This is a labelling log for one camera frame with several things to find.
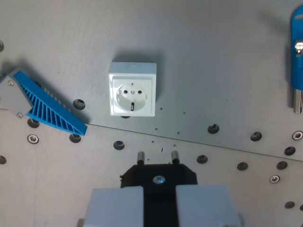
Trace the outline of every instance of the silver screw head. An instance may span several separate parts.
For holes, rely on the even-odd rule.
[[[39,142],[39,138],[36,135],[29,135],[27,137],[28,142],[31,144],[37,144]]]
[[[272,176],[272,177],[269,179],[269,181],[270,181],[271,183],[278,183],[278,182],[280,181],[280,177],[277,176],[277,175],[274,175],[274,176]]]
[[[302,131],[295,131],[293,133],[293,139],[294,140],[300,140],[303,138],[303,132]]]
[[[22,114],[22,113],[17,113],[17,117],[18,117],[18,118],[22,118],[22,117],[23,117],[23,114]]]
[[[165,177],[164,176],[155,176],[152,181],[156,184],[162,184],[165,182]]]

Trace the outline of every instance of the metal table surface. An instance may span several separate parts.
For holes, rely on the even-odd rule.
[[[0,62],[22,67],[67,106],[84,100],[74,112],[85,123],[277,157],[294,146],[289,158],[303,160],[303,143],[291,139],[303,121],[289,83],[290,17],[301,3],[2,0]],[[157,63],[155,117],[110,116],[111,61]]]
[[[39,138],[36,145],[27,141],[29,134]],[[123,150],[113,148],[116,140],[125,143]],[[161,164],[171,162],[173,150],[197,173],[200,185],[229,187],[249,227],[301,226],[301,161],[98,126],[89,126],[76,144],[63,131],[46,125],[32,129],[4,110],[0,110],[0,155],[7,163],[0,165],[0,226],[82,227],[94,188],[120,187],[119,176],[136,164],[139,151],[145,152],[146,164]],[[198,164],[199,155],[208,161]],[[278,170],[280,161],[288,167]],[[239,171],[240,162],[247,162],[248,169]],[[273,175],[280,176],[280,182],[270,183]],[[288,201],[295,207],[286,209]]]

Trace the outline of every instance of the metal rod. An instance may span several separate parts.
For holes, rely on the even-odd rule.
[[[144,165],[145,153],[143,151],[138,152],[137,164]]]
[[[173,164],[179,164],[180,163],[179,154],[176,150],[172,151],[171,159],[172,159]]]
[[[294,113],[300,114],[302,112],[302,91],[294,89]]]

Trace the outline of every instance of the blue tool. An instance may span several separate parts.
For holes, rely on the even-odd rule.
[[[33,105],[33,109],[27,113],[27,116],[72,134],[85,135],[87,126],[43,91],[22,71],[17,72],[14,79],[21,85]]]
[[[303,6],[292,16],[291,22],[292,86],[294,88],[294,113],[302,112],[303,98]]]

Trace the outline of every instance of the white power outlet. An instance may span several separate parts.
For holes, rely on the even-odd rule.
[[[112,62],[110,115],[155,116],[156,63]]]

